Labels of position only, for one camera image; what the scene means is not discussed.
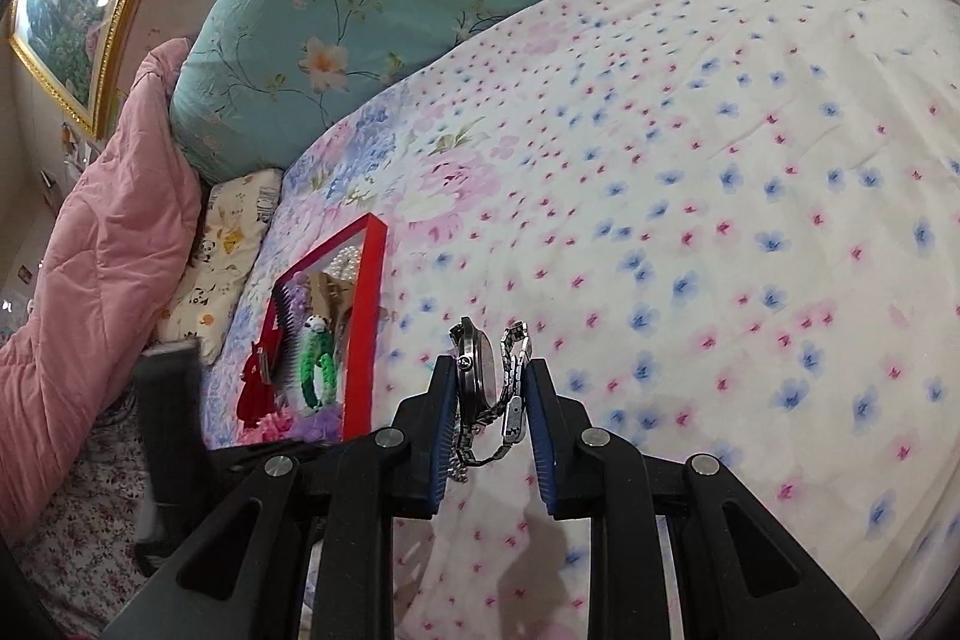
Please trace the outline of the pink quilted blanket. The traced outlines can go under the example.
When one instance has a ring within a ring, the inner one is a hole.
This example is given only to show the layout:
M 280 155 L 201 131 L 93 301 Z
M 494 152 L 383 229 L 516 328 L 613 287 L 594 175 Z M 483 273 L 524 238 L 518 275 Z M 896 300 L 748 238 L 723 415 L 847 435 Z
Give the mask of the pink quilted blanket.
M 184 274 L 199 177 L 172 140 L 169 101 L 189 39 L 140 64 L 114 135 L 65 198 L 34 308 L 2 347 L 2 536 L 20 541 L 116 401 Z

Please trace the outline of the cream cartoon print pillow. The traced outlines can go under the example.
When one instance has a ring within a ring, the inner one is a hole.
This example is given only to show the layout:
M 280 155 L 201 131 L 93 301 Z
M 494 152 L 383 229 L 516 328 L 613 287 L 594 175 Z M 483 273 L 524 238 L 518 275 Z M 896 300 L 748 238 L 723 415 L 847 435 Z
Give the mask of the cream cartoon print pillow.
M 210 190 L 199 243 L 156 325 L 159 342 L 196 339 L 205 367 L 218 359 L 280 201 L 280 187 L 281 172 L 263 169 Z

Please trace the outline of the small floral under sheet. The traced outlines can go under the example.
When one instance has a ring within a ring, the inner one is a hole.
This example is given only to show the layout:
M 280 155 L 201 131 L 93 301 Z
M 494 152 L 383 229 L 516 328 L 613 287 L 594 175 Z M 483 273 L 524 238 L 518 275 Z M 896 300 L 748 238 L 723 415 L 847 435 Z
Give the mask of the small floral under sheet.
M 124 395 L 94 422 L 80 455 L 13 559 L 53 622 L 98 637 L 145 583 L 133 554 L 146 463 L 137 400 Z

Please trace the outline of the red velvet bow clip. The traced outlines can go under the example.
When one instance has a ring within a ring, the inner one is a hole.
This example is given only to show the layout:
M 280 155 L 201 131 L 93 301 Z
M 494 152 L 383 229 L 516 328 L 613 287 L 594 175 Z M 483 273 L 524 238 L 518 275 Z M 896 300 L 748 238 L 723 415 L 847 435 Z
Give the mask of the red velvet bow clip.
M 241 372 L 241 394 L 236 404 L 236 416 L 245 429 L 257 427 L 259 422 L 275 411 L 275 392 L 270 377 L 270 356 L 262 344 L 254 342 L 251 356 Z

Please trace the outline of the beige claw hair clip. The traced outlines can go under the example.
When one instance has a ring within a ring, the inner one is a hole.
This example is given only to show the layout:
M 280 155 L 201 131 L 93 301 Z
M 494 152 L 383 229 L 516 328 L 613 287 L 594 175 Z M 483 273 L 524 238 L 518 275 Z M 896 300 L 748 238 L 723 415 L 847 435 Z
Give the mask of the beige claw hair clip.
M 309 314 L 324 321 L 336 335 L 347 325 L 355 300 L 355 285 L 352 281 L 327 275 L 324 271 L 311 271 L 308 275 Z

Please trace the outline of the pink flower scrunchie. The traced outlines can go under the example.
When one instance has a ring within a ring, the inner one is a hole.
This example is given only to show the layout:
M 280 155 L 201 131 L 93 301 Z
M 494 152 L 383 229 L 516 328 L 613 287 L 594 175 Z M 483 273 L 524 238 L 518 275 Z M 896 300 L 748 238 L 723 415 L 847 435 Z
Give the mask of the pink flower scrunchie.
M 256 425 L 244 427 L 239 434 L 238 442 L 241 445 L 283 442 L 290 437 L 295 422 L 296 417 L 288 409 L 278 409 L 275 413 L 268 413 L 267 416 L 263 416 Z

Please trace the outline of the silver wrist watch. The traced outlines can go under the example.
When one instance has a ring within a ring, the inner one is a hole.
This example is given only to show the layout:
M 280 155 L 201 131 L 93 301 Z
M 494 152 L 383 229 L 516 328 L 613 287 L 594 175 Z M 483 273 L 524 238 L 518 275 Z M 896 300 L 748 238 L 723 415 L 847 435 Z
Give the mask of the silver wrist watch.
M 532 357 L 532 342 L 523 320 L 514 320 L 501 335 L 500 370 L 494 370 L 490 338 L 470 317 L 462 317 L 449 336 L 454 346 L 457 399 L 449 477 L 464 484 L 470 470 L 500 461 L 523 442 L 524 375 Z M 490 456 L 478 458 L 473 442 L 495 422 L 501 424 L 500 445 Z

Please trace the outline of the red jewelry box tray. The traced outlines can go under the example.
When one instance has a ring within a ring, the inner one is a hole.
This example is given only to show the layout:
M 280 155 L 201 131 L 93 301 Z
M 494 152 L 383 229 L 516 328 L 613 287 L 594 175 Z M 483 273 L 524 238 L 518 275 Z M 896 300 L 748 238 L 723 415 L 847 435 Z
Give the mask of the red jewelry box tray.
M 259 339 L 254 341 L 262 344 L 270 356 L 275 411 L 286 408 L 298 420 L 320 408 L 338 406 L 342 409 L 343 422 L 340 442 L 348 442 L 371 431 L 374 353 L 381 315 L 379 294 L 386 234 L 386 224 L 374 214 L 364 214 L 306 253 L 275 281 L 277 284 L 296 276 L 304 289 L 304 320 L 296 338 L 295 378 L 290 398 L 286 401 L 277 395 L 272 377 L 280 336 L 272 292 L 262 331 Z M 324 271 L 355 285 L 352 313 L 348 315 L 345 328 L 336 335 L 324 321 L 309 314 L 308 275 L 311 271 Z

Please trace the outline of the purple flower scrunchie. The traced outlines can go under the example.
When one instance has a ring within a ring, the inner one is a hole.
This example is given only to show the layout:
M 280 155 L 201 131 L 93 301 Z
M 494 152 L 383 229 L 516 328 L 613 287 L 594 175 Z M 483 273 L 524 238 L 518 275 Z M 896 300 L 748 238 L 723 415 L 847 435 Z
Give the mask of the purple flower scrunchie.
M 342 440 L 342 429 L 342 409 L 338 406 L 327 406 L 298 419 L 290 429 L 290 438 L 298 442 L 329 445 Z

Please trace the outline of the floral bed sheet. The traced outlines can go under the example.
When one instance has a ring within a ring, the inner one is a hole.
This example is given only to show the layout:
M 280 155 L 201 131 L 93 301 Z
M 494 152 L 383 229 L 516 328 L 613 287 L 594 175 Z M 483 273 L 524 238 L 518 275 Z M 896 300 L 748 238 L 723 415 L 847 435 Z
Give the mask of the floral bed sheet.
M 882 637 L 921 626 L 958 564 L 955 0 L 545 0 L 295 152 L 206 442 L 275 280 L 376 214 L 377 422 L 455 320 L 523 320 L 597 425 L 715 455 Z

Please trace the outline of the black hair comb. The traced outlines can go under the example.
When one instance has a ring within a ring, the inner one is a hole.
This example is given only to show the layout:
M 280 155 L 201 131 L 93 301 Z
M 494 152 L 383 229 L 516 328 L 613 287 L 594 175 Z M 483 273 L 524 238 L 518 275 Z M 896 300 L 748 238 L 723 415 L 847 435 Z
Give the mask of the black hair comb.
M 296 276 L 278 281 L 272 291 L 275 321 L 280 333 L 277 354 L 272 364 L 272 377 L 274 377 L 277 395 L 283 401 L 290 398 L 293 378 L 295 378 L 296 338 L 304 320 L 302 294 L 304 289 Z

